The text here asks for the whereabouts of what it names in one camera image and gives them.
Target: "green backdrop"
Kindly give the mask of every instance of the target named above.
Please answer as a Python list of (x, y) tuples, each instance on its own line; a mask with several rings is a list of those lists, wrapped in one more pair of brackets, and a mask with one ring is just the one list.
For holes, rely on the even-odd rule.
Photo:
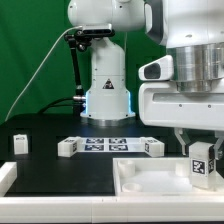
[[(71, 25), (67, 19), (69, 0), (1, 0), (0, 1), (0, 122), (28, 83), (56, 39)], [(124, 33), (114, 42), (124, 47)], [(144, 34), (144, 30), (127, 35), (127, 88), (132, 93), (132, 110), (138, 113), (138, 69), (165, 54)], [(91, 85), (90, 51), (80, 54), (79, 65), (85, 90)], [(13, 110), (12, 116), (36, 113), (46, 104), (75, 93), (70, 50), (61, 40), (49, 60)], [(72, 113), (55, 108), (48, 113)]]

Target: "black and white pattern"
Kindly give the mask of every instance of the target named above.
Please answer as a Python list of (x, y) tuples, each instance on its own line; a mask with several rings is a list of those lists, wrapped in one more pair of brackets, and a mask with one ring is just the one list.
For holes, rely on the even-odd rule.
[(66, 139), (65, 142), (66, 143), (73, 143), (75, 140), (74, 139)]
[(110, 144), (127, 144), (126, 138), (110, 138)]
[(149, 152), (149, 144), (145, 143), (145, 151)]
[(110, 145), (109, 146), (110, 151), (128, 151), (127, 145)]
[(87, 138), (86, 143), (104, 144), (104, 139), (103, 138)]
[(74, 144), (73, 144), (73, 152), (77, 151), (77, 149), (78, 149), (78, 148), (77, 148), (77, 143), (74, 143)]
[(208, 163), (208, 171), (211, 173), (215, 170), (215, 160), (211, 159)]
[(205, 162), (200, 160), (192, 160), (192, 172), (196, 174), (206, 175)]
[(104, 145), (86, 145), (85, 151), (104, 151)]

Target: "black cable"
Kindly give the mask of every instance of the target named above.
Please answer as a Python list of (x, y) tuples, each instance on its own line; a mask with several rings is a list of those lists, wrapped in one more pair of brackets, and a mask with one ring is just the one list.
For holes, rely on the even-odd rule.
[(52, 103), (49, 103), (44, 108), (42, 108), (41, 110), (39, 110), (38, 114), (43, 114), (46, 110), (48, 110), (52, 106), (55, 106), (55, 104), (57, 104), (57, 103), (61, 103), (61, 102), (64, 102), (64, 101), (69, 101), (69, 100), (73, 100), (73, 97), (66, 97), (66, 98), (61, 98), (61, 99), (55, 100)]

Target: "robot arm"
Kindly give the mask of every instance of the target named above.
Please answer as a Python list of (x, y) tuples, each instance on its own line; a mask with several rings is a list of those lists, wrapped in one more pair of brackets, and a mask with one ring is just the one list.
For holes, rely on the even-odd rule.
[(142, 0), (71, 0), (68, 17), (73, 26), (112, 24), (115, 31), (133, 31), (145, 25)]

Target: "white plastic casing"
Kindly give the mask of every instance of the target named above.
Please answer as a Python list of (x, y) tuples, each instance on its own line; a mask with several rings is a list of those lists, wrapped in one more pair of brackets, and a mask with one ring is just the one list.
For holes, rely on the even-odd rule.
[(71, 0), (68, 17), (73, 26), (110, 23), (116, 31), (137, 30), (145, 24), (144, 1)]
[(224, 130), (224, 79), (214, 80), (209, 95), (180, 94), (175, 82), (148, 82), (139, 90), (145, 125)]
[(92, 41), (92, 85), (86, 93), (86, 110), (81, 116), (99, 120), (135, 116), (125, 87), (124, 51), (108, 38)]
[(80, 137), (68, 137), (58, 143), (58, 156), (71, 157), (80, 147), (82, 139)]
[(223, 0), (163, 0), (167, 48), (224, 42)]
[(209, 158), (212, 144), (196, 142), (189, 147), (190, 182), (193, 186), (213, 189), (216, 186), (216, 161)]
[[(145, 77), (145, 69), (155, 64), (159, 65), (160, 67), (160, 72), (161, 72), (160, 78), (147, 79)], [(142, 81), (165, 81), (165, 80), (172, 79), (173, 75), (174, 75), (173, 58), (170, 55), (166, 55), (165, 57), (162, 57), (156, 61), (153, 61), (147, 65), (144, 65), (139, 69), (139, 78)]]
[(14, 153), (15, 153), (15, 155), (28, 154), (27, 135), (14, 135), (13, 140), (14, 140)]

